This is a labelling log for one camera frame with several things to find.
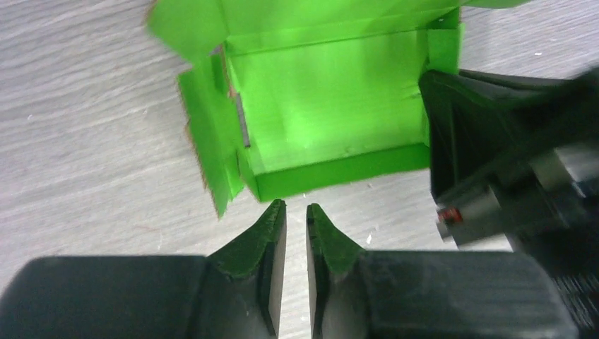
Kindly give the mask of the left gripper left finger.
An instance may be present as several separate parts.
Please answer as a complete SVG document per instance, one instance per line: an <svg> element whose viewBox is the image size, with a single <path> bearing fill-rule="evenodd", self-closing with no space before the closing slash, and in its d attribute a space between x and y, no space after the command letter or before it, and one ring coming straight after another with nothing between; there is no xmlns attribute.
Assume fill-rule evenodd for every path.
<svg viewBox="0 0 599 339"><path fill-rule="evenodd" d="M2 338L277 338L286 205L209 256L46 256L1 295Z"/></svg>

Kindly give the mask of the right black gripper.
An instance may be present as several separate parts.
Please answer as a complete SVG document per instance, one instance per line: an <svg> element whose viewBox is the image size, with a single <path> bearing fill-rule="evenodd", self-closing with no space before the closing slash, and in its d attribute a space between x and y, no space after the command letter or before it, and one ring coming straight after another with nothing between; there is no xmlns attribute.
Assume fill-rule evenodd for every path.
<svg viewBox="0 0 599 339"><path fill-rule="evenodd" d="M598 69L570 79L428 71L438 230L505 235L550 275L598 279Z"/></svg>

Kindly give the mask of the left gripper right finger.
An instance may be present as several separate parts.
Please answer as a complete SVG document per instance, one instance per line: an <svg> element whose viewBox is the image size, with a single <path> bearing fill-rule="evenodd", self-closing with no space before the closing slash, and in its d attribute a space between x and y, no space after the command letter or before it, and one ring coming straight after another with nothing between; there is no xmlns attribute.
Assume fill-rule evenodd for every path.
<svg viewBox="0 0 599 339"><path fill-rule="evenodd" d="M307 207L313 338L577 338L558 289L505 251L366 250Z"/></svg>

